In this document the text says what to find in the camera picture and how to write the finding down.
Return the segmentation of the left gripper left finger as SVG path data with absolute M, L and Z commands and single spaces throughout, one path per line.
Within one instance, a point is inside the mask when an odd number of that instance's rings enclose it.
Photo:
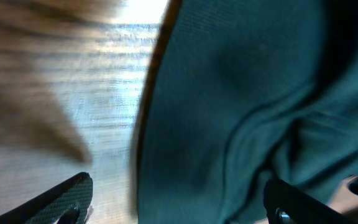
M 0 224 L 84 224 L 93 198 L 93 180 L 80 172 L 17 208 L 0 215 Z

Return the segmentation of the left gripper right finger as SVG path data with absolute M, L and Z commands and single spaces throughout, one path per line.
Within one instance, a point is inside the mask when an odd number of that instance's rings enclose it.
M 270 179 L 264 187 L 264 207 L 270 224 L 288 223 L 285 213 L 296 224 L 355 224 L 281 179 Z

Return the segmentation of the black polo shirt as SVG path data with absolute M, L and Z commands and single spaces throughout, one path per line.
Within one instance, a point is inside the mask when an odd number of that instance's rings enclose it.
M 140 223 L 253 223 L 273 178 L 358 175 L 358 0 L 191 0 L 158 70 Z

